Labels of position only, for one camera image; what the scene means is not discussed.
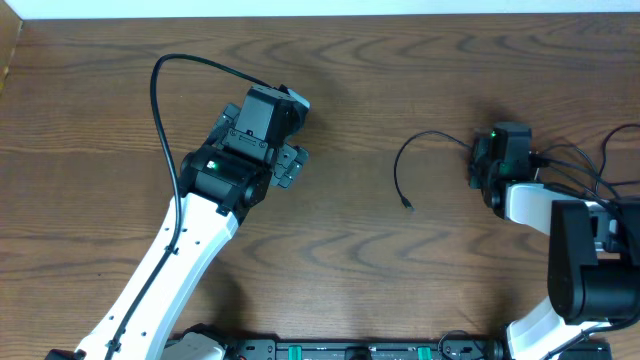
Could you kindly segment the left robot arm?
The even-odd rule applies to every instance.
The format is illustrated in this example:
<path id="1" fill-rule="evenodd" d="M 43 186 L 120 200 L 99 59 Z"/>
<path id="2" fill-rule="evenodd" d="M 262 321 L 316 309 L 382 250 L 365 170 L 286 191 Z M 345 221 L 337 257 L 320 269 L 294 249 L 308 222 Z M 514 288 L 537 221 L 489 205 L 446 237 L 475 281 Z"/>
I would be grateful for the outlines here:
<path id="1" fill-rule="evenodd" d="M 162 228 L 126 287 L 73 351 L 49 359 L 222 359 L 226 345 L 189 332 L 170 333 L 195 287 L 249 210 L 272 186 L 288 188 L 308 159 L 289 138 L 310 103 L 295 91 L 254 85 L 241 106 L 228 105 L 204 144 L 189 153 Z"/>

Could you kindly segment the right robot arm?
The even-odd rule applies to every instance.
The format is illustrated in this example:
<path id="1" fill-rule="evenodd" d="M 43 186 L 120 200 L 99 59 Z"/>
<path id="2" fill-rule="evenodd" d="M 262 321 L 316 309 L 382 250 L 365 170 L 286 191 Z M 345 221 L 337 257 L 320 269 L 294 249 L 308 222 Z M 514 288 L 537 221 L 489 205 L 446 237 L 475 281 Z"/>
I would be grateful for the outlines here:
<path id="1" fill-rule="evenodd" d="M 549 238 L 547 297 L 506 326 L 486 359 L 583 359 L 601 354 L 588 339 L 639 321 L 639 203 L 543 183 L 554 160 L 531 148 L 532 130 L 497 123 L 475 135 L 469 185 L 498 217 Z"/>

